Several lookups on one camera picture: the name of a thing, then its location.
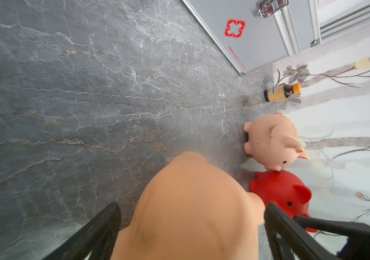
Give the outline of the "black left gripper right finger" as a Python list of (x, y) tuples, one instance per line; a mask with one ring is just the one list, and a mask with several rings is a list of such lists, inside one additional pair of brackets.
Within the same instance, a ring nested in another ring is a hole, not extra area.
[(276, 205), (269, 203), (264, 213), (269, 247), (275, 260), (336, 260), (307, 232)]

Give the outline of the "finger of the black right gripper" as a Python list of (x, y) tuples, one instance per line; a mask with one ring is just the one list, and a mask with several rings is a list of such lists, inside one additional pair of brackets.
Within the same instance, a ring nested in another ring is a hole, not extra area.
[(347, 237), (347, 243), (336, 256), (341, 260), (370, 260), (370, 225), (355, 222), (327, 221), (295, 216), (293, 219), (303, 228), (326, 231)]

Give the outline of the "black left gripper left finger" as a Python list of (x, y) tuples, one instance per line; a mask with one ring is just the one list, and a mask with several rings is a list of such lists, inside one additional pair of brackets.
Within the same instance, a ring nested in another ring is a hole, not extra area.
[(109, 260), (121, 226), (118, 203), (110, 203), (45, 260)]

